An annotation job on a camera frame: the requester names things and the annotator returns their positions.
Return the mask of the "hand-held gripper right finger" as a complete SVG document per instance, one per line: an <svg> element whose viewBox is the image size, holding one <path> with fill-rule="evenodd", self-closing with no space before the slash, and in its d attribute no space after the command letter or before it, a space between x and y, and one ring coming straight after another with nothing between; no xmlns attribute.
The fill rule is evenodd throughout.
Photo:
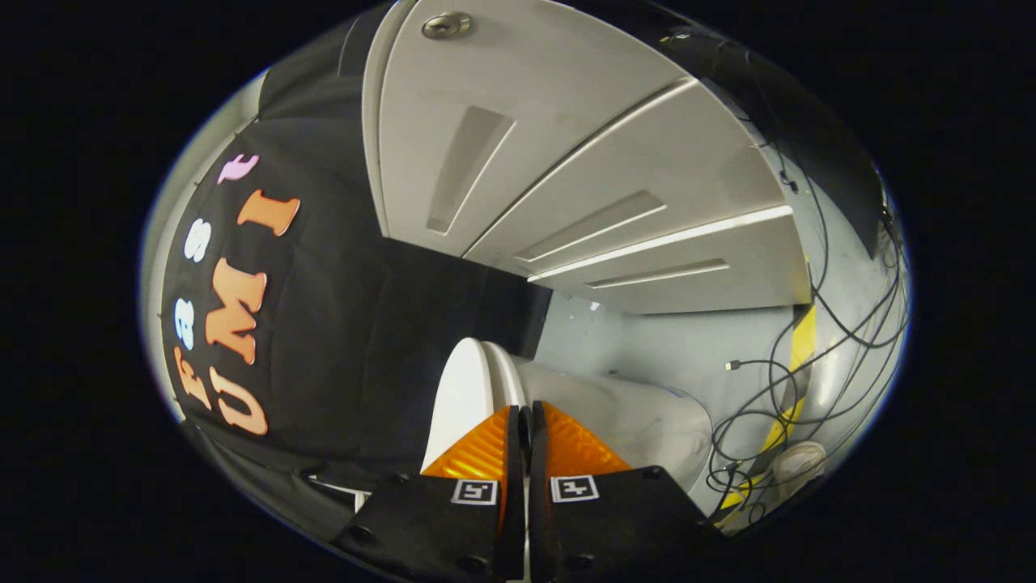
<svg viewBox="0 0 1036 583"><path fill-rule="evenodd" d="M533 582L638 582L720 545L662 466L630 465L544 401L530 422Z"/></svg>

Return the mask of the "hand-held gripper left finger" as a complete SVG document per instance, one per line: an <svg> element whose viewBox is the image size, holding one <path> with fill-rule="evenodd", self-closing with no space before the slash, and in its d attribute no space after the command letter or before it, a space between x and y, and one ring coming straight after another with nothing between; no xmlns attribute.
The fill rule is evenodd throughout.
<svg viewBox="0 0 1036 583"><path fill-rule="evenodd" d="M502 407L421 473L375 488L334 545L407 582L521 581L523 431L520 407Z"/></svg>

